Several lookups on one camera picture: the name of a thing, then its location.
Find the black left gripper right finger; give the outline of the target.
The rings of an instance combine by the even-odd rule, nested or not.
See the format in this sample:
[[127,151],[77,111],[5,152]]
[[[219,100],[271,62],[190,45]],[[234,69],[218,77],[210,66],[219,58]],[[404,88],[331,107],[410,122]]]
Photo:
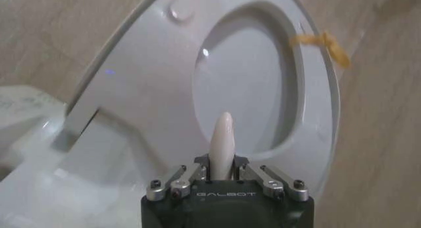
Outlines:
[[310,198],[306,184],[291,179],[277,167],[249,162],[246,157],[233,158],[233,178],[255,181],[266,197],[281,200],[285,196],[293,201],[307,201]]

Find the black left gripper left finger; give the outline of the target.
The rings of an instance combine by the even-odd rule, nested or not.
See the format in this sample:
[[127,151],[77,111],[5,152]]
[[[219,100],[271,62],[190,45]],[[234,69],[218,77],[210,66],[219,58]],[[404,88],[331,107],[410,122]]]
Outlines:
[[194,158],[189,165],[178,165],[158,178],[150,180],[146,187],[146,200],[161,201],[166,195],[174,194],[175,199],[190,194],[194,181],[210,179],[209,155],[203,154]]

